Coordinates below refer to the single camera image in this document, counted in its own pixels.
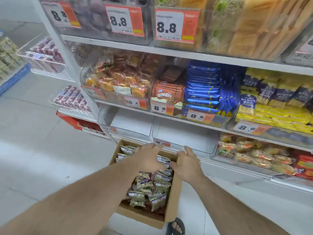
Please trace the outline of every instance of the foot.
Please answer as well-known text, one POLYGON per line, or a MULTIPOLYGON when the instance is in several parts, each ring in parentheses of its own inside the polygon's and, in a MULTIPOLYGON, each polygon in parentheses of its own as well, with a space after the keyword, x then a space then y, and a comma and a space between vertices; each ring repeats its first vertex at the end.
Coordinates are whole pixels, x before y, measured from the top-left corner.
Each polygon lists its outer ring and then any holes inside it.
POLYGON ((182 229, 179 227, 179 225, 176 222, 172 223, 173 229, 175 229, 177 232, 182 234, 182 229))

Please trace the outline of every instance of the price tag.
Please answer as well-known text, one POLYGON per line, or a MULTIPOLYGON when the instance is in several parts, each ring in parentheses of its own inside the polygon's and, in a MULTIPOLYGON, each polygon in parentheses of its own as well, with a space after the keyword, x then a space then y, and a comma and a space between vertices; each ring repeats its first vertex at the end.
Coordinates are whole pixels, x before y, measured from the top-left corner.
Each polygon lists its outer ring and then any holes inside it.
POLYGON ((170 142, 167 142, 167 141, 164 141, 164 140, 160 140, 160 139, 158 139, 158 138, 153 138, 153 142, 154 142, 155 144, 162 144, 162 145, 164 145, 164 146, 166 146, 166 147, 168 147, 168 148, 171 147, 171 143, 170 143, 170 142))
POLYGON ((129 107, 140 108, 138 99, 125 97, 125 101, 129 107))
POLYGON ((187 119, 209 123, 215 117, 214 114, 207 114, 196 110, 188 110, 187 119))
POLYGON ((239 122, 234 127, 234 130, 241 133, 252 134, 257 128, 258 128, 257 124, 248 124, 245 122, 239 122))
POLYGON ((116 129, 115 127, 104 126, 103 128, 104 128, 104 130, 106 130, 106 131, 117 133, 117 129, 116 129))
POLYGON ((159 114, 173 116, 174 106, 169 106, 166 104, 151 101, 151 111, 159 114))
POLYGON ((40 2, 55 25, 81 28, 69 1, 41 0, 40 2))
POLYGON ((99 89, 95 89, 95 88, 90 88, 90 87, 86 87, 86 86, 81 86, 82 88, 85 89, 86 93, 91 97, 91 98, 103 98, 106 99, 105 95, 103 94, 103 92, 99 89))
POLYGON ((112 31, 144 37, 140 7, 105 5, 112 31))
POLYGON ((156 39, 194 43, 200 10, 156 7, 155 13, 156 39))

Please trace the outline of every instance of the brown cardboard box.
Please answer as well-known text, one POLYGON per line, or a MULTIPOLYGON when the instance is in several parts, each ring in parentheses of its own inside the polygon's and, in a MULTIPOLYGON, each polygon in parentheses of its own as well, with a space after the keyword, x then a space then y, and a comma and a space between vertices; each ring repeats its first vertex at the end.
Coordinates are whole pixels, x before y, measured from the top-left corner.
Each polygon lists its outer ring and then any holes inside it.
MULTIPOLYGON (((120 140, 118 146, 115 149, 115 152, 113 154, 113 157, 111 159, 110 165, 116 163, 115 158, 117 157, 118 153, 123 153, 120 149, 120 146, 133 146, 133 147, 141 147, 141 144, 131 142, 128 140, 120 140)), ((174 153, 166 152, 161 150, 159 152, 159 155, 170 158, 172 161, 178 162, 178 156, 174 153)), ((129 206, 125 202, 121 202, 119 204, 119 207, 116 210, 116 213, 123 215, 128 218, 132 218, 136 221, 145 223, 147 225, 150 225, 152 227, 162 229, 164 226, 164 223, 174 221, 177 217, 177 207, 178 207, 178 200, 180 196, 180 191, 182 189, 182 180, 173 174, 173 181, 172 186, 170 190, 170 194, 168 196, 166 211, 165 211, 165 217, 157 214, 153 214, 149 211, 143 211, 139 208, 129 206)))

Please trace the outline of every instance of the floor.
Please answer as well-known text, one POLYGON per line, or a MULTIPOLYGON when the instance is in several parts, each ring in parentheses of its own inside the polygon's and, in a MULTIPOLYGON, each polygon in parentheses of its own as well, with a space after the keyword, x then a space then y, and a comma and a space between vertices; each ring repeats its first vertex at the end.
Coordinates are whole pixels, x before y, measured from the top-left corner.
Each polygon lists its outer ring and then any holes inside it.
MULTIPOLYGON (((21 46, 23 38, 31 38, 42 26, 0 21, 0 29, 21 46)), ((49 99, 67 84, 30 73, 0 97, 0 226, 63 186, 107 166, 111 159, 113 142, 75 130, 55 115, 49 99)), ((291 235, 313 230, 313 209, 307 206, 212 180, 291 235)), ((218 235, 187 183, 183 183, 178 217, 184 221, 186 234, 218 235)), ((165 234, 165 229, 118 214, 108 227, 124 235, 165 234)))

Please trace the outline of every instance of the left arm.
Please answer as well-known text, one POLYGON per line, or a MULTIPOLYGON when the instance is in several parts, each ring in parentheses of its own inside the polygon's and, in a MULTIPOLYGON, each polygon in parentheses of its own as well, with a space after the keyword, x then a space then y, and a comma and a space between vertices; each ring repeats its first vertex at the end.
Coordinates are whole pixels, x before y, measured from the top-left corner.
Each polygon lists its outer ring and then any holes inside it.
POLYGON ((139 171, 164 169, 160 146, 137 148, 133 156, 74 182, 0 227, 1 235, 96 235, 109 221, 139 171))

